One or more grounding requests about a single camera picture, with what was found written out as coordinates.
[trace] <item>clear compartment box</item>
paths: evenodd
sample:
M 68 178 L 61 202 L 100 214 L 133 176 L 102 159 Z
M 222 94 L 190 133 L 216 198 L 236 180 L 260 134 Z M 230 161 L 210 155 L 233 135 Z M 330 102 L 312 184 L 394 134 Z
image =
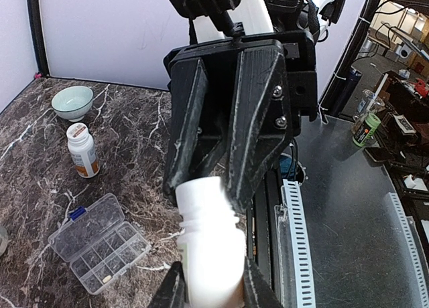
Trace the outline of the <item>clear compartment box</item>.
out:
M 79 208 L 48 241 L 70 263 L 91 295 L 98 295 L 150 250 L 149 243 L 129 223 L 117 198 L 106 194 L 89 208 Z

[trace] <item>white backdrop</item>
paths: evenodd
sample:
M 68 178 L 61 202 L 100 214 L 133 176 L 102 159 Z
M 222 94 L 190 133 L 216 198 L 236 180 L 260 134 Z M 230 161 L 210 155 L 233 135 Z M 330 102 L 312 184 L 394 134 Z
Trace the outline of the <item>white backdrop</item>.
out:
M 329 28 L 329 38 L 316 46 L 319 98 L 343 56 L 365 2 L 366 0 L 346 0 L 339 22 Z
M 0 112 L 37 70 L 27 0 L 0 0 Z
M 40 0 L 51 76 L 166 88 L 162 60 L 188 44 L 168 0 Z

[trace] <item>pill bottle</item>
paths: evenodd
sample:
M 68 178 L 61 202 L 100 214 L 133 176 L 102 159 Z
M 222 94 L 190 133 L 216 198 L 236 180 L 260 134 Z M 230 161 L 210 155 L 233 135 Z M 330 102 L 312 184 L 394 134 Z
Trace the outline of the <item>pill bottle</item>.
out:
M 177 239 L 191 307 L 243 306 L 243 272 L 246 241 L 236 227 L 220 177 L 204 177 L 176 188 L 180 226 Z
M 67 129 L 68 150 L 78 174 L 87 179 L 100 171 L 93 136 L 83 123 L 76 123 Z

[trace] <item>green bottle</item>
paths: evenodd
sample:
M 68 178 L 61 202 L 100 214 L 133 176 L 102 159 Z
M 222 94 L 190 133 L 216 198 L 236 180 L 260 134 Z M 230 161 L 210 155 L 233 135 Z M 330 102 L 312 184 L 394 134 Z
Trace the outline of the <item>green bottle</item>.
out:
M 380 124 L 381 120 L 374 113 L 370 112 L 353 135 L 354 144 L 359 147 L 364 146 L 367 139 L 375 133 Z

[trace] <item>glass jar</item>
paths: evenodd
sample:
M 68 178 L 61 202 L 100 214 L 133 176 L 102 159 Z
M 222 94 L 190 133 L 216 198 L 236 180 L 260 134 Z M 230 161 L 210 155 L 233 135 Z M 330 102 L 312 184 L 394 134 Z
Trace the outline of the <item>glass jar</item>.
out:
M 385 104 L 380 97 L 377 97 L 375 99 L 375 102 L 372 104 L 370 110 L 367 110 L 368 105 L 373 100 L 374 96 L 375 96 L 375 93 L 368 89 L 365 89 L 362 92 L 362 99 L 360 103 L 357 105 L 356 112 L 353 115 L 353 120 L 355 122 L 359 121 L 364 114 L 367 114 L 369 112 L 377 114 L 378 112 L 381 112 L 382 110 L 384 110 Z

